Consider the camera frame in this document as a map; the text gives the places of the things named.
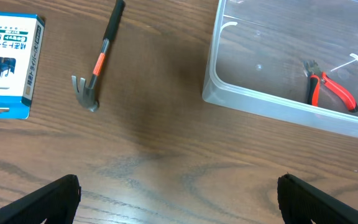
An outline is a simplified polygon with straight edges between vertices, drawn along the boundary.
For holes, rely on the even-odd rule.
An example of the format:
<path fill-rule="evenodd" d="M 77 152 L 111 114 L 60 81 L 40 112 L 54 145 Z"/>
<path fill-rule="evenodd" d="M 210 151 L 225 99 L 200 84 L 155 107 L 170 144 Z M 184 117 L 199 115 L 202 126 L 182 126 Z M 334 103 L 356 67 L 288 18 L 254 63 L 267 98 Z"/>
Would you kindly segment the clear plastic container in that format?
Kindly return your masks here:
<path fill-rule="evenodd" d="M 358 104 L 358 0 L 221 0 L 205 101 L 358 138 L 358 112 L 321 84 L 306 102 L 314 60 Z"/>

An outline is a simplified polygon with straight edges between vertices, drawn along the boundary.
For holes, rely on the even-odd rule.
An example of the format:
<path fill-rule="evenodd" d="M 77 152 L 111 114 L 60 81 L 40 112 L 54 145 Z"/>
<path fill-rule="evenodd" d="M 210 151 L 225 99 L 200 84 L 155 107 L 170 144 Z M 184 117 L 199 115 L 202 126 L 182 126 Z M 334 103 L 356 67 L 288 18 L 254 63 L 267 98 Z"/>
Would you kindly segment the blue white screwdriver box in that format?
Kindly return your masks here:
<path fill-rule="evenodd" d="M 27 119 L 45 22 L 36 14 L 0 12 L 0 119 Z"/>

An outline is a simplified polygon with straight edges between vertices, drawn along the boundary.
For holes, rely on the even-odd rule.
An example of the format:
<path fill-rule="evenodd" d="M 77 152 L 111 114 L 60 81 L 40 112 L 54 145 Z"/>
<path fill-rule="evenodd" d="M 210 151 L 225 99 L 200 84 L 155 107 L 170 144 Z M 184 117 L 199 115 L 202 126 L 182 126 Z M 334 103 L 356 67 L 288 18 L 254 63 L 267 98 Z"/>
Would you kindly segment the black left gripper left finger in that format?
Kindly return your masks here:
<path fill-rule="evenodd" d="M 72 224 L 80 201 L 78 178 L 68 174 L 0 208 L 0 224 Z"/>

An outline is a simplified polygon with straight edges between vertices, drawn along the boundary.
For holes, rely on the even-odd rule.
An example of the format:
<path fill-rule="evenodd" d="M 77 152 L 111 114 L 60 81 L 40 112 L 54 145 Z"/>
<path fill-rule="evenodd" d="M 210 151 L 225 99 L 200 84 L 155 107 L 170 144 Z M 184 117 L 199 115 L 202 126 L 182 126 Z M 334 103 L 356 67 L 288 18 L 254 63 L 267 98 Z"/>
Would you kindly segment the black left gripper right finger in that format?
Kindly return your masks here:
<path fill-rule="evenodd" d="M 286 224 L 358 224 L 358 210 L 291 174 L 277 181 L 278 206 Z"/>

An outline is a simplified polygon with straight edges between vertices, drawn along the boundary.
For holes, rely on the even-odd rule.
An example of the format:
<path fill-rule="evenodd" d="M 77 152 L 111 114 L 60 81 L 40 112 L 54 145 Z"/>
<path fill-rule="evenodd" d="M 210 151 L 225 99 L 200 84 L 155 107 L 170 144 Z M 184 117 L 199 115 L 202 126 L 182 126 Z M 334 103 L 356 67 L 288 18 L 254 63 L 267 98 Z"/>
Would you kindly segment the small claw hammer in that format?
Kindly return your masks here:
<path fill-rule="evenodd" d="M 99 109 L 99 102 L 96 100 L 95 97 L 95 86 L 97 84 L 99 75 L 101 74 L 101 70 L 104 65 L 109 46 L 113 42 L 117 34 L 119 23 L 125 6 L 126 4 L 124 0 L 116 0 L 114 9 L 109 18 L 109 23 L 103 36 L 101 50 L 94 66 L 91 80 L 89 81 L 89 83 L 86 82 L 85 78 L 77 78 L 76 75 L 71 76 L 71 82 L 75 91 L 77 101 L 83 108 L 91 112 L 96 112 Z"/>

